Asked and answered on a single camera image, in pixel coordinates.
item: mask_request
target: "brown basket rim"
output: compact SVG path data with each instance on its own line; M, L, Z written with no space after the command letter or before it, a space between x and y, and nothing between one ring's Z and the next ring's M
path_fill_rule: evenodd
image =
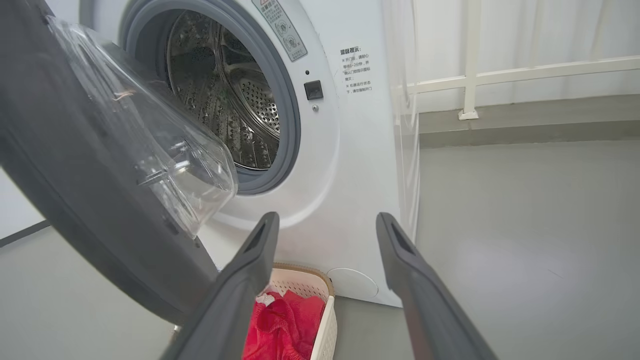
M300 266L300 265L293 265L293 264L287 264L287 263L273 263L273 268L306 272L308 274L318 276L324 281L327 289L329 289L329 296L335 297L335 290L333 289L333 283L331 282L331 279L329 279L329 277L325 273L323 273L318 269L310 268L308 266Z

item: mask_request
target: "washing machine drum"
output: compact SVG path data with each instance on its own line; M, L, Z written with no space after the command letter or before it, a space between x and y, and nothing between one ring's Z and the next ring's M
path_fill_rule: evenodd
M188 111L222 139L244 168L271 167L280 121L264 74L229 30L200 13L185 11L166 46L168 80Z

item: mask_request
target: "sticker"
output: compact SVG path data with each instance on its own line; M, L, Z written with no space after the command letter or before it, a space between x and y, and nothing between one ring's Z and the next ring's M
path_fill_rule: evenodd
M340 49L340 64L347 94L359 94L373 90L369 54L360 46Z
M253 4L278 35L280 43L284 46L291 61L296 61L307 54L305 44L302 43L296 28L291 24L291 20L278 0L253 0Z

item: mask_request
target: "white washing machine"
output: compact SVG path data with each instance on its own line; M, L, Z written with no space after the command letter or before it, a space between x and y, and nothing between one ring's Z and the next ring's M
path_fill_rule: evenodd
M198 234L216 266L277 211L277 261L326 272L338 295L401 305L374 223L391 213L415 237L411 0L48 3L155 71L229 147L238 195ZM224 75L209 79L211 69Z

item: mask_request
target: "white railing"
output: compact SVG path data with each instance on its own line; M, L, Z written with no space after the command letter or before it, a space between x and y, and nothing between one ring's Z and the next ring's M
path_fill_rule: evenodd
M607 15L611 9L612 0L602 0L595 36L591 44L588 61L573 61L570 63L557 63L552 65L535 66L538 47L540 46L540 27L542 24L545 0L537 0L536 14L534 18L531 51L529 55L529 67L509 69L491 72L477 72L478 52L480 48L480 18L481 0L467 0L467 43L465 75L453 78L421 81L411 84L409 91L412 94L447 90L455 88L465 89L464 108L460 111L460 120L478 119L476 111L476 87L479 85L509 83L531 79L556 78L559 76L571 76L581 74L594 74L597 72L612 72L640 69L640 56L626 56L623 58L600 58L602 44L602 28L607 22Z

